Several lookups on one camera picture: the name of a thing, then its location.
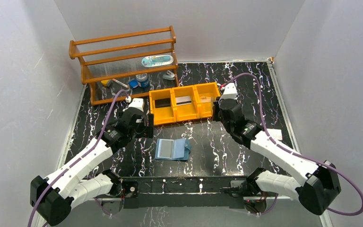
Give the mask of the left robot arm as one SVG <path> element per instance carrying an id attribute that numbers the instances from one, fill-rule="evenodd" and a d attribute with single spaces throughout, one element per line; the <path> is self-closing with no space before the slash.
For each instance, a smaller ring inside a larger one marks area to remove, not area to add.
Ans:
<path id="1" fill-rule="evenodd" d="M 30 184 L 30 204 L 50 226 L 61 223 L 76 206 L 100 195 L 120 196 L 123 179 L 108 169 L 83 179 L 101 162 L 126 147 L 135 138 L 151 138 L 153 116 L 144 113 L 144 100 L 134 98 L 104 126 L 90 143 L 60 169 Z"/>

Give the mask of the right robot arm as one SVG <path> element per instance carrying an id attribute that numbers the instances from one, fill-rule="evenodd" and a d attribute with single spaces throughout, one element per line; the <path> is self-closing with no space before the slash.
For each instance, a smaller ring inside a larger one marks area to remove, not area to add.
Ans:
<path id="1" fill-rule="evenodd" d="M 303 207 L 315 215 L 321 215 L 340 194 L 340 182 L 329 167 L 298 157 L 294 150 L 279 143 L 273 143 L 264 129 L 248 120 L 238 103 L 234 84 L 225 86 L 223 94 L 214 102 L 214 118 L 220 121 L 234 141 L 261 154 L 285 170 L 287 175 L 272 173 L 258 167 L 240 185 L 232 183 L 225 193 L 236 196 L 256 195 L 260 192 L 274 192 L 298 200 Z"/>

